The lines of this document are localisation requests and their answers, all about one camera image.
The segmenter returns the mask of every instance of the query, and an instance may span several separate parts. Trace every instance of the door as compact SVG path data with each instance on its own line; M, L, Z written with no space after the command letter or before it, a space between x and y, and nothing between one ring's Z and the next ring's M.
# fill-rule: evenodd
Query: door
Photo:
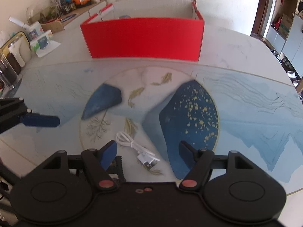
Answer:
M265 20L268 3L269 0L259 0L255 22L251 31L252 34L260 35Z

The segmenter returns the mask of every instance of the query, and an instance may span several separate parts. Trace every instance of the shoe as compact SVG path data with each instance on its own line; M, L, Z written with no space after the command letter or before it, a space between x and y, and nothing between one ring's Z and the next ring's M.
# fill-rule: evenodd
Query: shoe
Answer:
M294 85L294 87L297 87L299 83L300 83L300 80L295 80L295 81L293 81L292 84Z
M296 79L297 78L295 72L293 72L293 71L287 71L286 73L292 79Z

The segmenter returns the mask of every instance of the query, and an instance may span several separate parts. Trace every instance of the cardboard box on shelf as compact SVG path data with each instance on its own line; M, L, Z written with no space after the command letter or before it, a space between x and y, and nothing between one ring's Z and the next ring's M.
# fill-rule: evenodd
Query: cardboard box on shelf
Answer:
M286 14L283 14L278 32L280 32L282 36L287 38L291 24L292 24L292 19L289 18Z
M204 20L192 0L124 0L109 4L80 27L93 58L198 61Z

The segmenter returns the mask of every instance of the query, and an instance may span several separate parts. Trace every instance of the jar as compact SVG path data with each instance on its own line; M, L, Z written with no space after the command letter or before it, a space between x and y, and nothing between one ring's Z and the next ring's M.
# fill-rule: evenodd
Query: jar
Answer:
M9 89L13 89L20 81L19 76L2 52L0 52L0 79Z

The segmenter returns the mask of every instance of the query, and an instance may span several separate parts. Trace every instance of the white cabinet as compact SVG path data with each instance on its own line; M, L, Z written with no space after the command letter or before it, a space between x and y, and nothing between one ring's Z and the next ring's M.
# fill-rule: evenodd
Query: white cabinet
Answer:
M104 7L106 7L106 1L100 2L98 5L92 7L89 10L89 15L93 16L95 13L98 13L100 9L103 9Z
M291 63L302 42L303 39L302 30L303 30L303 19L295 15L290 31L288 33L285 46L283 48L283 53Z
M291 62L292 66L295 68L299 76L303 76L303 42L301 42L294 58Z
M86 11L85 13L81 14L79 17L75 18L73 21L71 21L70 23L68 23L65 27L64 30L71 30L74 29L78 26L80 26L80 24L87 20L89 18L89 13L88 11Z
M269 27L266 39L274 47L274 49L281 54L285 44L284 37L282 37L274 28Z

